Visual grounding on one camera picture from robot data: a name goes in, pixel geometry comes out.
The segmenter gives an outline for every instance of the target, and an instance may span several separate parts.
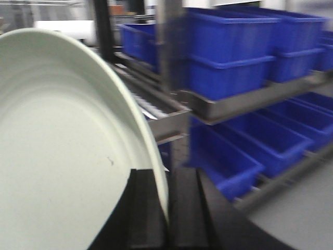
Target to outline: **white plate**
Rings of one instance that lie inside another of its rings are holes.
[[[154,170],[167,216],[154,138],[118,76],[60,33],[0,36],[1,249],[87,249],[131,168]]]

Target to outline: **blue plastic bin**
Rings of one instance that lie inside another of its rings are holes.
[[[333,38],[321,40],[322,52],[318,54],[315,69],[326,71],[333,69]]]
[[[333,115],[333,98],[320,95],[314,92],[308,92],[293,98],[296,102],[309,105],[319,111]]]
[[[303,157],[311,140],[255,113],[213,126],[214,130],[263,164],[273,178]]]
[[[280,18],[281,22],[274,31],[272,45],[275,47],[275,51],[282,53],[318,47],[324,24],[328,20],[324,17],[251,6],[232,6],[225,7],[225,9]]]
[[[215,63],[270,55],[278,21],[259,15],[189,8],[189,53]]]
[[[323,38],[330,38],[330,39],[333,39],[333,31],[323,31],[323,35],[322,35]]]
[[[308,150],[316,151],[333,138],[333,116],[294,101],[274,104],[260,113],[313,142]]]
[[[229,201],[249,192],[263,169],[207,126],[191,129],[190,165],[204,169]]]
[[[317,56],[322,51],[321,48],[315,48],[276,55],[276,60],[271,63],[268,79],[274,82],[285,82],[307,76],[311,73]]]
[[[267,77],[268,62],[274,57],[217,64],[191,56],[188,62],[190,90],[210,99],[219,100],[262,87]]]
[[[123,52],[158,70],[154,24],[120,24]]]

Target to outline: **gray floor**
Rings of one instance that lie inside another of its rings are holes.
[[[333,160],[270,198],[248,216],[296,249],[333,249]]]

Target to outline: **white wall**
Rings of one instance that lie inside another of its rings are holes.
[[[286,0],[263,0],[261,7],[270,9],[286,9]]]

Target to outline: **stainless steel shelf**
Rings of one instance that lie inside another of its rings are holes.
[[[333,72],[314,72],[308,77],[269,86],[222,99],[211,101],[191,91],[178,92],[177,99],[192,109],[194,115],[206,124],[215,124],[286,98],[333,83]]]
[[[158,144],[188,136],[190,109],[149,86],[143,81],[143,76],[140,79],[135,77],[126,66],[116,65],[112,68],[122,78],[148,118]]]
[[[275,179],[260,177],[261,183],[254,187],[251,193],[237,199],[234,203],[235,207],[246,213],[264,202],[270,195],[274,195],[279,190],[287,188],[304,174],[315,170],[322,163],[332,158],[333,143],[328,144],[316,153],[305,152],[305,155],[302,161]]]
[[[161,81],[160,75],[154,73],[151,71],[152,65],[137,60],[131,56],[128,56],[122,52],[116,52],[115,55],[122,60],[122,63],[127,66],[128,68],[131,68],[133,70],[138,71],[140,74],[146,76],[147,78],[150,78],[154,81]]]

